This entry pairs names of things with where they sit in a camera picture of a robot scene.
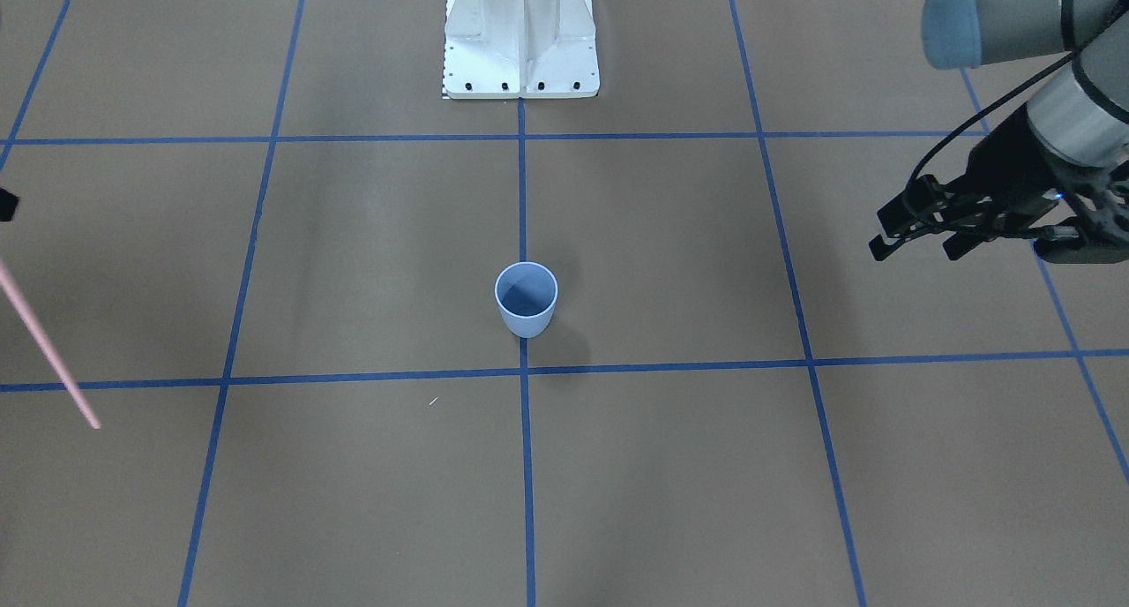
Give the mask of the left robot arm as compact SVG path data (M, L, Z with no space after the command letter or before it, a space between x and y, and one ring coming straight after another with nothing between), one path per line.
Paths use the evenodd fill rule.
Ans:
M931 149L879 208L870 255L944 236L952 259L995 240L1031 241L1048 264L1124 264L1126 0L926 0L921 45L939 70L1054 55L989 111L1031 93L942 184Z

